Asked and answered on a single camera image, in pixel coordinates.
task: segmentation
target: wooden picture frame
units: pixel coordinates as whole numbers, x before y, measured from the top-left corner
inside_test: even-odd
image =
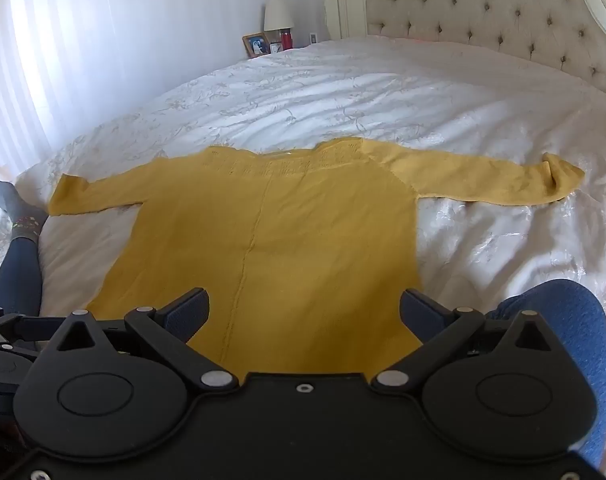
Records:
[[[243,36],[243,44],[250,58],[270,54],[270,42],[264,32]]]

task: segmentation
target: red bottle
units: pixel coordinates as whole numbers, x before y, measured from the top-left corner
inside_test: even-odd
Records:
[[[290,28],[282,28],[280,30],[280,42],[283,44],[283,50],[291,50],[292,48],[294,48]]]

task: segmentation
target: pant leg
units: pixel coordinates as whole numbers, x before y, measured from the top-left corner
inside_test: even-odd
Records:
[[[488,317],[509,319],[519,310],[535,310],[545,319],[592,387],[598,415],[579,453],[598,467],[606,444],[606,316],[603,308],[582,285],[553,280],[503,301]]]
[[[38,316],[42,291],[37,245],[15,238],[0,267],[0,307],[6,314]]]

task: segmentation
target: sheer white curtain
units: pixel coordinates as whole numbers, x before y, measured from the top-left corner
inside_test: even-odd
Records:
[[[0,0],[0,178],[246,58],[265,0]]]

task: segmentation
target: gray sock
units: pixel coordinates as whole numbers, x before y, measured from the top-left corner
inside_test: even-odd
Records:
[[[46,211],[25,202],[11,182],[0,182],[0,208],[12,220],[11,240],[28,238],[38,244],[38,236],[49,216]]]

